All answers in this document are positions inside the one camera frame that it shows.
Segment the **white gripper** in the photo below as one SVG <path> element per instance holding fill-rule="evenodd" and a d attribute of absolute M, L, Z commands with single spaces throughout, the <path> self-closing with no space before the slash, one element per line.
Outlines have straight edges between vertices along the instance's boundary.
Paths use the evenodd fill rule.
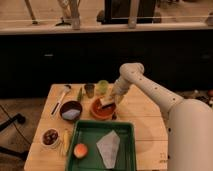
<path fill-rule="evenodd" d="M 119 104 L 127 92 L 128 82 L 123 78 L 118 78 L 114 83 L 110 96 L 116 104 Z"/>

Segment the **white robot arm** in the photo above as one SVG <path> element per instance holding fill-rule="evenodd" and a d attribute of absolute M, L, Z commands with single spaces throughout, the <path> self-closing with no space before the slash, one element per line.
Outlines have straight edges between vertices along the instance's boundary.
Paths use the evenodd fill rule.
<path fill-rule="evenodd" d="M 112 97 L 135 85 L 168 117 L 168 171 L 213 171 L 213 110 L 148 79 L 141 63 L 122 64 L 119 72 Z"/>

